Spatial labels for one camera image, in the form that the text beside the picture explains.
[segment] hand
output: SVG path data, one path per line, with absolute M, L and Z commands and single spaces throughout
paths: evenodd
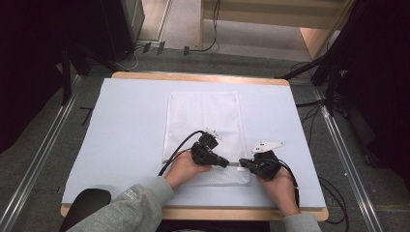
M 292 176 L 283 167 L 271 181 L 256 176 L 269 197 L 277 204 L 283 217 L 300 214 L 296 201 Z
M 212 170 L 212 166 L 198 165 L 193 162 L 191 152 L 184 152 L 172 162 L 164 178 L 173 189 L 176 189 L 197 174 L 210 170 Z

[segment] left hand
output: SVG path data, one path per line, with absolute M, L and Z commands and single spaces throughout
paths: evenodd
M 191 180 L 197 174 L 211 170 L 212 166 L 198 165 L 194 163 L 192 160 L 192 153 L 190 151 L 186 151 L 180 154 L 172 162 L 172 165 L 164 178 L 173 189 L 176 189 L 183 183 Z

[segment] metal frame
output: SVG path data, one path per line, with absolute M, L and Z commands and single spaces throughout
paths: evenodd
M 323 92 L 318 87 L 314 87 L 314 90 L 316 98 L 318 100 L 325 99 Z M 340 131 L 338 130 L 335 118 L 329 114 L 326 107 L 322 107 L 322 114 L 332 136 L 332 139 L 334 140 L 334 143 L 336 145 L 337 153 L 340 157 L 340 161 L 344 167 L 344 170 L 346 171 L 350 186 L 353 189 L 358 205 L 362 211 L 368 231 L 383 231 L 382 225 L 376 215 L 373 204 L 371 203 L 365 186 L 362 183 L 362 179 L 360 178 L 359 173 L 356 170 L 353 160 L 350 157 L 349 151 L 347 150 Z
M 0 231 L 8 232 L 12 231 L 15 221 L 23 208 L 31 189 L 36 183 L 40 172 L 47 160 L 48 154 L 54 145 L 60 130 L 63 128 L 70 111 L 72 110 L 73 103 L 75 101 L 78 87 L 81 84 L 81 77 L 77 75 L 73 81 L 73 94 L 68 100 L 68 102 L 61 106 L 56 118 L 54 119 L 51 127 L 49 128 L 42 145 L 40 146 L 37 154 L 34 156 L 29 168 L 27 169 L 23 179 L 21 180 L 18 188 L 15 190 L 8 207 L 4 215 L 0 219 Z

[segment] black device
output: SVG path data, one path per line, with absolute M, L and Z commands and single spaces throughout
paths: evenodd
M 281 165 L 273 151 L 265 153 L 256 153 L 251 159 L 239 159 L 239 163 L 243 167 L 247 167 L 250 173 L 270 181 L 274 179 L 275 175 L 279 172 Z
M 205 132 L 190 148 L 192 151 L 193 162 L 200 165 L 218 165 L 226 167 L 229 164 L 229 161 L 212 151 L 212 149 L 217 146 L 217 140 L 210 133 Z
M 145 19 L 141 0 L 74 0 L 68 8 L 76 44 L 112 61 L 134 51 Z
M 293 186 L 295 188 L 295 201 L 299 207 L 299 189 L 296 178 L 290 170 L 290 167 L 278 159 L 274 151 L 270 150 L 264 153 L 256 153 L 253 155 L 253 159 L 239 159 L 241 166 L 249 169 L 250 173 L 264 179 L 265 181 L 271 181 L 275 178 L 277 173 L 283 167 L 289 172 L 293 180 Z
M 162 176 L 169 164 L 171 164 L 171 162 L 173 162 L 182 153 L 178 153 L 181 147 L 184 146 L 190 138 L 198 133 L 201 133 L 202 135 L 199 137 L 198 141 L 194 142 L 192 147 L 188 149 L 192 152 L 193 162 L 199 165 L 218 165 L 221 167 L 226 167 L 229 164 L 227 159 L 218 156 L 212 151 L 212 149 L 218 146 L 215 136 L 203 130 L 197 130 L 182 141 L 166 164 L 162 167 L 160 173 L 158 174 L 159 176 Z

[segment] gray sweatshirt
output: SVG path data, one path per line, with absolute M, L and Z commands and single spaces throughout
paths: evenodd
M 156 231 L 162 220 L 162 206 L 173 196 L 174 191 L 169 183 L 163 177 L 158 177 L 147 188 L 135 185 L 124 191 L 109 205 L 69 231 Z M 298 214 L 283 220 L 287 232 L 321 231 L 313 215 Z

